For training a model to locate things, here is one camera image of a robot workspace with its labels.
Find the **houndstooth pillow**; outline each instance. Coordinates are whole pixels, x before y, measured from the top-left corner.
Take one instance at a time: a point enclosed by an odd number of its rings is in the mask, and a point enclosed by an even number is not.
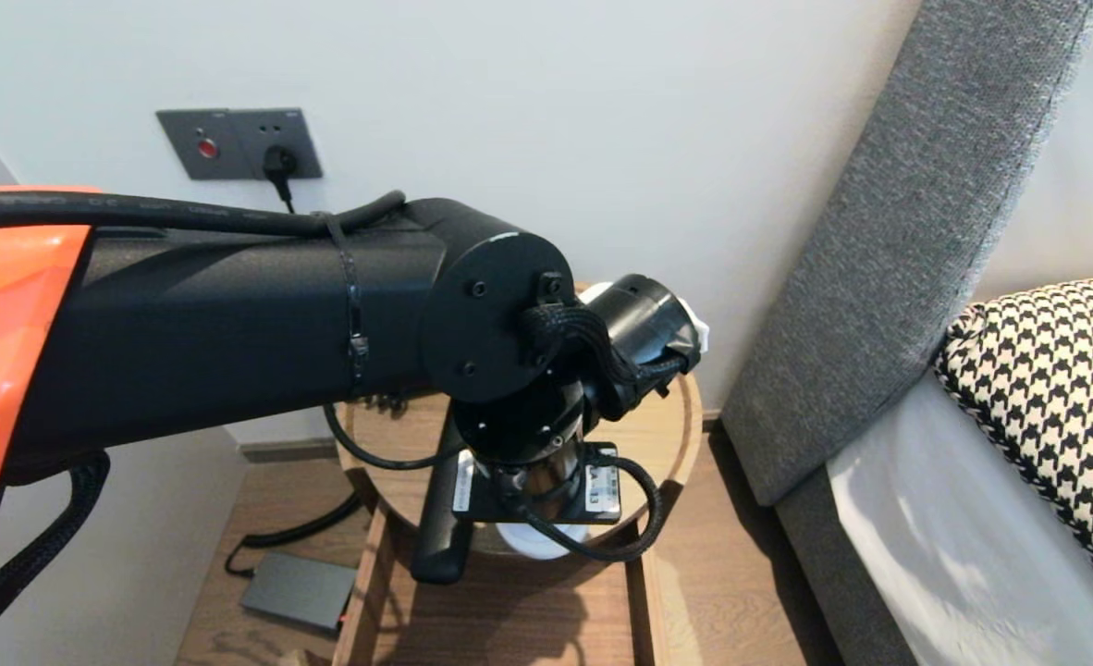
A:
[[[969,306],[936,372],[1093,563],[1093,279]]]

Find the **gray wall socket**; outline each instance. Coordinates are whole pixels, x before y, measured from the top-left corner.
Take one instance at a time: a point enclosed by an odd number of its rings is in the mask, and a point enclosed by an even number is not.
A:
[[[321,163],[301,109],[173,109],[156,118],[192,180],[267,180],[270,147],[296,155],[294,177],[321,177]]]

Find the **wooden floor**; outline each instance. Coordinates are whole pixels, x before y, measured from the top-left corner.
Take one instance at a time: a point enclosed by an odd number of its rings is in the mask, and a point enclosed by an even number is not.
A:
[[[332,654],[332,636],[243,611],[237,601],[246,579],[222,572],[222,561],[247,531],[292,527],[332,509],[348,492],[333,459],[252,465],[177,662],[274,666],[296,649]],[[356,565],[366,522],[365,511],[357,512],[283,550]],[[842,663],[776,514],[756,506],[736,452],[722,435],[704,435],[690,482],[654,548],[674,666]],[[260,556],[244,551],[237,565],[254,565]]]

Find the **gray upholstered headboard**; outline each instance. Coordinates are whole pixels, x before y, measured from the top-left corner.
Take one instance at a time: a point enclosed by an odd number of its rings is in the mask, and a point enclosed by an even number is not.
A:
[[[1093,0],[924,0],[724,408],[759,502],[926,371],[1092,33]]]

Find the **white bed sheet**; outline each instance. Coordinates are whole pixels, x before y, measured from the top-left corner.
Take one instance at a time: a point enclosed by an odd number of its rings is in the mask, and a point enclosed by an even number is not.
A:
[[[826,469],[918,662],[1093,663],[1088,556],[933,376]]]

